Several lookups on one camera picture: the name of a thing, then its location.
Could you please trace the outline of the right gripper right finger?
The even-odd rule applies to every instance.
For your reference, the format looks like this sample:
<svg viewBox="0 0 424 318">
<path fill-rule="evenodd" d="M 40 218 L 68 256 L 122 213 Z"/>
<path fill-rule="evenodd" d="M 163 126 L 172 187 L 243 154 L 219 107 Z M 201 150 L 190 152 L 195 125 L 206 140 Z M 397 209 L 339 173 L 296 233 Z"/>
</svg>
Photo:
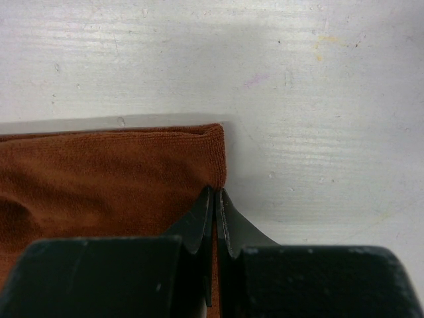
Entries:
<svg viewBox="0 0 424 318">
<path fill-rule="evenodd" d="M 215 195 L 222 317 L 422 317 L 398 258 L 379 246 L 282 245 Z"/>
</svg>

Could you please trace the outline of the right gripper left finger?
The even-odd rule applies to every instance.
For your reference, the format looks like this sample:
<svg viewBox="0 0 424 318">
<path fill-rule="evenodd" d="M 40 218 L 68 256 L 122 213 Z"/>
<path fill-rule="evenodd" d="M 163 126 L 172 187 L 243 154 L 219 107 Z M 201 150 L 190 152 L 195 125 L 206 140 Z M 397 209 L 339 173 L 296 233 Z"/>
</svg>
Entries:
<svg viewBox="0 0 424 318">
<path fill-rule="evenodd" d="M 1 292 L 2 317 L 202 317 L 212 304 L 213 190 L 155 237 L 34 241 Z"/>
</svg>

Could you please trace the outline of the brown orange towel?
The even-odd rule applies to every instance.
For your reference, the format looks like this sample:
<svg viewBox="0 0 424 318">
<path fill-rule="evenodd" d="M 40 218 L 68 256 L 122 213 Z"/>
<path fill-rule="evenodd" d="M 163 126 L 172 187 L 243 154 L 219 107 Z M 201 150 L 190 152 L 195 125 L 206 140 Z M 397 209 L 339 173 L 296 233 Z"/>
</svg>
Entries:
<svg viewBox="0 0 424 318">
<path fill-rule="evenodd" d="M 44 239 L 155 237 L 223 188 L 219 124 L 1 137 L 1 289 Z"/>
</svg>

